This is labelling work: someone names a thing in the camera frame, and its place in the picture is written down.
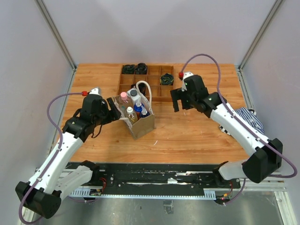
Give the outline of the pink cap clear bottle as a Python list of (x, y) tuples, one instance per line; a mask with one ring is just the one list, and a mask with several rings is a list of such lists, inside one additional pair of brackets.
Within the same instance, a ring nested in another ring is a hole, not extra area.
[(131, 99), (126, 92), (121, 92), (119, 96), (119, 106), (120, 109), (126, 111), (128, 107), (131, 106)]

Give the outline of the blue spray bottle orange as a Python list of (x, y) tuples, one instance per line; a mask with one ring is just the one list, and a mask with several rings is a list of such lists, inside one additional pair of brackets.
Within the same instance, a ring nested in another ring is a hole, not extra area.
[(143, 104), (141, 102), (141, 98), (137, 99), (135, 105), (134, 105), (134, 110), (137, 114), (141, 113), (143, 110)]

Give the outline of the blue striped cloth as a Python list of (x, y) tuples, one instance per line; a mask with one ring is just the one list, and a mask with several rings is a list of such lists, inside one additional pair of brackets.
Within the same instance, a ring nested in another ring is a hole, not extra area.
[(261, 134), (264, 134), (264, 126), (259, 121), (259, 119), (256, 116), (256, 111), (254, 109), (247, 109), (245, 107), (241, 107), (235, 110), (236, 113), (244, 119), (250, 126), (252, 126), (254, 129), (256, 129)]

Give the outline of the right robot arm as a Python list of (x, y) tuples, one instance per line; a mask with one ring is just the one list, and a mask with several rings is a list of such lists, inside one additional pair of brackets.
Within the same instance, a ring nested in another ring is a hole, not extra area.
[(209, 93), (202, 78), (191, 72), (181, 72), (182, 87), (172, 90), (175, 112), (178, 101), (184, 110), (196, 109), (222, 126), (249, 155), (247, 160), (223, 162), (212, 176), (213, 184), (219, 188), (234, 178), (247, 178), (260, 183), (281, 167), (283, 144), (277, 138), (271, 140), (254, 129), (237, 114), (227, 101), (222, 101), (217, 92)]

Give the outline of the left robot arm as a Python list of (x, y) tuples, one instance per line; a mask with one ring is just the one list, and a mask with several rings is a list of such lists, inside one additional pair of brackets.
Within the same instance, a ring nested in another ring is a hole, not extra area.
[(22, 210), (27, 208), (42, 218), (51, 218), (59, 209), (61, 202), (83, 184), (96, 185), (103, 181), (100, 168), (91, 161), (83, 161), (66, 177), (61, 173), (71, 157), (84, 144), (88, 137), (96, 138), (96, 127), (102, 127), (120, 119), (121, 113), (113, 99), (104, 99), (100, 88), (80, 92), (84, 97), (82, 107), (77, 109), (63, 128), (53, 120), (50, 122), (59, 132), (59, 140), (37, 172), (27, 181), (20, 181), (15, 191), (20, 199), (19, 219), (23, 218)]

